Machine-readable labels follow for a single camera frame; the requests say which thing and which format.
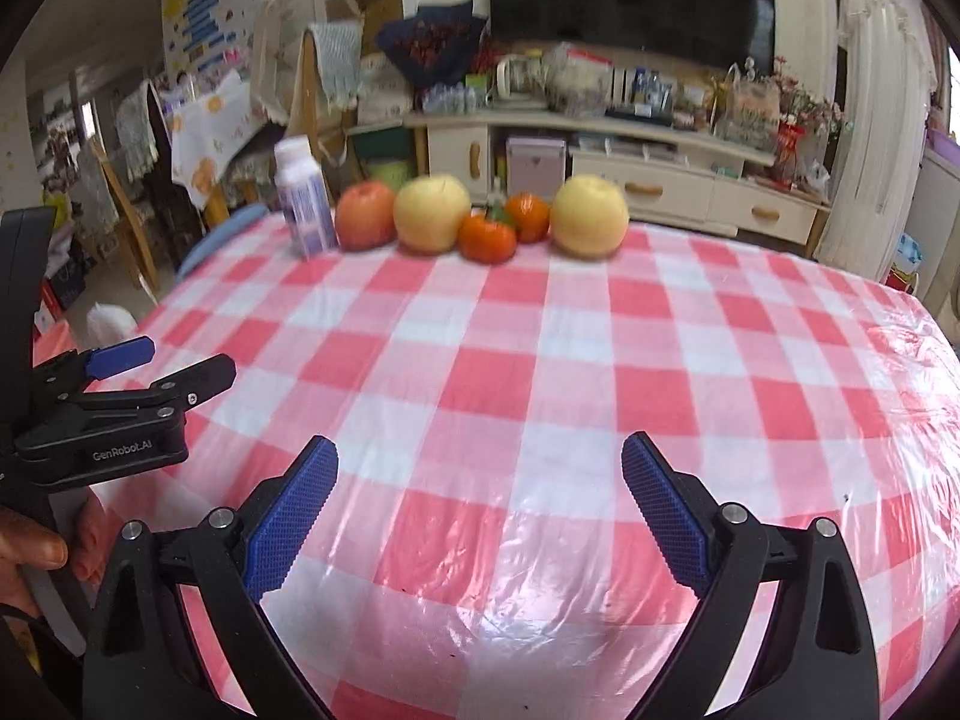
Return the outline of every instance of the red and white tablecloth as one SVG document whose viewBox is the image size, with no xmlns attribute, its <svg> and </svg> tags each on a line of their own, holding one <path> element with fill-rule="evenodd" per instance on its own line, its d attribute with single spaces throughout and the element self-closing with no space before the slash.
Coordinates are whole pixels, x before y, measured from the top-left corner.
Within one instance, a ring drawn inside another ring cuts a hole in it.
<svg viewBox="0 0 960 720">
<path fill-rule="evenodd" d="M 303 263 L 269 218 L 144 331 L 157 358 L 127 383 L 218 352 L 239 375 L 191 413 L 185 464 L 102 490 L 117 522 L 194 525 L 336 442 L 337 487 L 264 608 L 341 720 L 626 717 L 695 605 L 621 479 L 636 430 L 763 521 L 840 523 L 887 714 L 960 616 L 960 364 L 920 303 L 859 278 L 644 226 L 604 264 L 546 245 L 498 269 Z"/>
</svg>

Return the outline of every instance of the blue gripper pad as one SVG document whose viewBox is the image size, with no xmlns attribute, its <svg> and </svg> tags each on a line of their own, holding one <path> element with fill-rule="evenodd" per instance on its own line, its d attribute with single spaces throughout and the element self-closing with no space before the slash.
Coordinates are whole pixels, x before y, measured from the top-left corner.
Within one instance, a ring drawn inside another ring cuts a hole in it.
<svg viewBox="0 0 960 720">
<path fill-rule="evenodd" d="M 299 470 L 277 495 L 247 539 L 243 583 L 260 603 L 264 593 L 280 589 L 337 482 L 337 447 L 315 437 L 298 459 Z"/>
<path fill-rule="evenodd" d="M 86 361 L 86 375 L 102 382 L 124 371 L 147 365 L 154 358 L 157 348 L 150 338 L 134 338 L 126 343 L 95 349 Z"/>
<path fill-rule="evenodd" d="M 713 583 L 709 541 L 670 479 L 673 473 L 649 439 L 630 436 L 623 445 L 623 479 L 640 507 L 673 578 L 703 598 Z"/>
</svg>

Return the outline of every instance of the wooden drawer handle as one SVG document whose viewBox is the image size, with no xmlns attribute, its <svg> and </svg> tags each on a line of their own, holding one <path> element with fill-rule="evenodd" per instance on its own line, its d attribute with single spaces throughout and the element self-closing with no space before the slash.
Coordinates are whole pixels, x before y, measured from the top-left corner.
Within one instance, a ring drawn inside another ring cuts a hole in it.
<svg viewBox="0 0 960 720">
<path fill-rule="evenodd" d="M 779 221 L 779 211 L 771 211 L 769 208 L 755 206 L 752 213 L 754 213 L 754 217 L 760 221 Z"/>
<path fill-rule="evenodd" d="M 470 178 L 474 181 L 480 179 L 480 143 L 470 145 Z"/>
<path fill-rule="evenodd" d="M 655 187 L 650 184 L 637 184 L 632 181 L 628 181 L 624 184 L 624 189 L 627 190 L 628 194 L 638 194 L 641 197 L 649 197 L 649 199 L 656 199 L 657 197 L 664 196 L 664 187 Z"/>
</svg>

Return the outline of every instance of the metal bolt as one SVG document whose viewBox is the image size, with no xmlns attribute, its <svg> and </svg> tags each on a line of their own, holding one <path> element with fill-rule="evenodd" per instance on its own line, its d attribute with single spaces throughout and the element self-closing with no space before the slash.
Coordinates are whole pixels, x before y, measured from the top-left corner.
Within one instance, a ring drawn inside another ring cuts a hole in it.
<svg viewBox="0 0 960 720">
<path fill-rule="evenodd" d="M 229 524 L 233 522 L 233 512 L 231 509 L 215 509 L 210 512 L 210 517 L 206 521 L 210 523 L 211 527 L 222 531 L 223 528 L 229 527 Z"/>
<path fill-rule="evenodd" d="M 747 521 L 747 509 L 744 509 L 738 503 L 728 503 L 723 507 L 723 519 L 726 519 L 731 525 L 742 525 Z"/>
<path fill-rule="evenodd" d="M 143 533 L 143 523 L 138 519 L 131 519 L 130 522 L 123 526 L 123 530 L 120 531 L 120 535 L 123 536 L 124 541 L 136 541 L 140 538 L 141 533 Z"/>
<path fill-rule="evenodd" d="M 817 520 L 817 532 L 824 538 L 833 538 L 837 535 L 837 526 L 832 519 L 821 517 Z"/>
</svg>

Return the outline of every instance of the white plastic bottle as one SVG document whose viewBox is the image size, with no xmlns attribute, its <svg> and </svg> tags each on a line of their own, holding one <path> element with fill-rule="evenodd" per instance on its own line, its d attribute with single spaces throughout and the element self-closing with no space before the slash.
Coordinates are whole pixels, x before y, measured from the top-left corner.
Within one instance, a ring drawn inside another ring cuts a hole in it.
<svg viewBox="0 0 960 720">
<path fill-rule="evenodd" d="M 338 247 L 323 170 L 310 153 L 305 135 L 274 146 L 277 156 L 277 195 L 294 244 L 304 258 Z"/>
</svg>

